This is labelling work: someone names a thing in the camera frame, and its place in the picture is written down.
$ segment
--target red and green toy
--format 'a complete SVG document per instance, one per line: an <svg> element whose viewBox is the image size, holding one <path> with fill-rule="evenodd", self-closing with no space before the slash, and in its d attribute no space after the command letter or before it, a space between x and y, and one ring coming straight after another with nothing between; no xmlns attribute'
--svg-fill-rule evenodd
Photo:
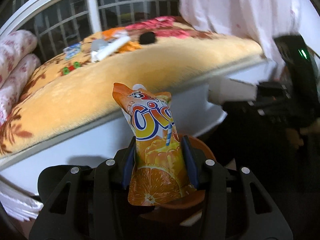
<svg viewBox="0 0 320 240"><path fill-rule="evenodd" d="M73 63L73 65L70 65L69 67L64 67L62 69L62 75L67 75L71 71L75 70L76 68L80 68L80 67L81 67L81 64L76 61L75 63Z"/></svg>

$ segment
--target pink cloth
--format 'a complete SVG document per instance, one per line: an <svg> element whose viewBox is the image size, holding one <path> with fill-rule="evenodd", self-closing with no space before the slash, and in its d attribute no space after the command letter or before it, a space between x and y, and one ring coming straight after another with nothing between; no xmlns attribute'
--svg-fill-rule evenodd
<svg viewBox="0 0 320 240"><path fill-rule="evenodd" d="M0 87L19 61L37 46L37 38L30 31L18 30L0 40Z"/></svg>
<svg viewBox="0 0 320 240"><path fill-rule="evenodd" d="M176 37L179 39L185 39L190 37L190 34L184 30L159 30L155 31L157 37Z"/></svg>
<svg viewBox="0 0 320 240"><path fill-rule="evenodd" d="M0 125L7 120L12 106L18 101L20 94L27 84L35 68L39 67L40 60L34 54L26 55L0 89Z"/></svg>
<svg viewBox="0 0 320 240"><path fill-rule="evenodd" d="M141 30L141 29L158 29L161 27L172 27L175 17L173 16L161 16L145 22L135 23L128 25L126 30Z"/></svg>

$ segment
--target cici logo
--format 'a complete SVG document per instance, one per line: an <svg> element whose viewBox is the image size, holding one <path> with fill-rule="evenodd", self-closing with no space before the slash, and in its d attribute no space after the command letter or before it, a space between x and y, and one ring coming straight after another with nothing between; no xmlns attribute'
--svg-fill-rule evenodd
<svg viewBox="0 0 320 240"><path fill-rule="evenodd" d="M148 107L134 105L132 111L132 125L136 129L138 140L149 140L153 138L160 127L167 129L169 122L173 123L171 111L168 106L159 108L155 102L148 102Z"/></svg>

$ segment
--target orange jelly illustration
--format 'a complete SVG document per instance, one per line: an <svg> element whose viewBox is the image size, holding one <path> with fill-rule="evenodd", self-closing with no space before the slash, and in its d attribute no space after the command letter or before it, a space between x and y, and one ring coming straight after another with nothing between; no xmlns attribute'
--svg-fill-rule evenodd
<svg viewBox="0 0 320 240"><path fill-rule="evenodd" d="M151 206L195 191L190 184L169 108L171 94L152 94L115 83L113 98L136 136L135 167L129 186L132 205Z"/></svg>

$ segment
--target gray round object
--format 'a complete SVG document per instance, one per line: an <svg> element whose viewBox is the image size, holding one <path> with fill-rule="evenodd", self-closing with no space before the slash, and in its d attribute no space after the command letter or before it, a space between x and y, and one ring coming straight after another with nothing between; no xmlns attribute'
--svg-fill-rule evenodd
<svg viewBox="0 0 320 240"><path fill-rule="evenodd" d="M72 169L71 169L71 173L72 174L76 174L76 173L78 173L79 172L79 168L78 167L73 167Z"/></svg>
<svg viewBox="0 0 320 240"><path fill-rule="evenodd" d="M250 170L247 168L247 167L243 167L241 169L241 171L244 173L244 174L249 174L250 173Z"/></svg>
<svg viewBox="0 0 320 240"><path fill-rule="evenodd" d="M106 161L106 165L108 165L108 166L112 166L112 165L114 165L116 163L116 161L114 160L114 159L108 159L107 161Z"/></svg>
<svg viewBox="0 0 320 240"><path fill-rule="evenodd" d="M214 165L214 160L208 159L208 160L205 161L205 164L207 164L208 166L213 166Z"/></svg>

